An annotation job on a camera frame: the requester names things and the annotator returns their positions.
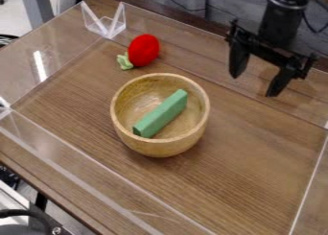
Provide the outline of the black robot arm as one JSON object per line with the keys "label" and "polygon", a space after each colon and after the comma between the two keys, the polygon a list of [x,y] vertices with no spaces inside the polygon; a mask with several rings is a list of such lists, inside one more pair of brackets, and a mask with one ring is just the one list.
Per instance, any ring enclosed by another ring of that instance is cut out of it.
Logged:
{"label": "black robot arm", "polygon": [[[264,15],[259,23],[231,21],[225,37],[229,45],[229,74],[237,79],[247,70],[251,55],[268,61],[279,68],[273,77],[267,97],[276,97],[292,80],[305,79],[319,52],[297,35],[301,22],[305,22],[313,34],[328,29],[328,23],[315,29],[307,19],[305,10],[311,0],[267,0]],[[323,0],[316,4],[328,11]]]}

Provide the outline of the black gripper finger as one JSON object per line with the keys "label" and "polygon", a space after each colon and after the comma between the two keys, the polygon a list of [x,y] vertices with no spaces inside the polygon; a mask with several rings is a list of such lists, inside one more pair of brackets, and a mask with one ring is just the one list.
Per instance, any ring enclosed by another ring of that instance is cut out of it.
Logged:
{"label": "black gripper finger", "polygon": [[273,77],[265,96],[267,97],[276,97],[280,92],[283,91],[283,89],[287,87],[288,83],[291,82],[291,80],[293,79],[296,74],[296,70],[295,69],[289,69],[287,67],[281,68],[279,70],[279,73],[276,74],[276,76]]}
{"label": "black gripper finger", "polygon": [[233,40],[229,50],[229,74],[233,79],[237,79],[245,72],[247,63],[249,59],[249,52],[244,44]]}

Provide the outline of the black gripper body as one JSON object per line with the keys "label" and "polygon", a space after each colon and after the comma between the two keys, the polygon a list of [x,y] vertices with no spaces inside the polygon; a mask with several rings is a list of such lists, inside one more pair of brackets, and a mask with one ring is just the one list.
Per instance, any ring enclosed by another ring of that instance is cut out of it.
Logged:
{"label": "black gripper body", "polygon": [[296,70],[293,79],[304,79],[311,71],[312,64],[316,61],[315,54],[295,53],[291,56],[285,55],[281,51],[276,51],[275,48],[260,41],[256,34],[239,23],[235,19],[231,21],[231,29],[225,37],[225,41],[229,44],[233,40],[240,41],[248,49],[249,55],[255,55],[259,58],[273,64],[279,70],[284,67]]}

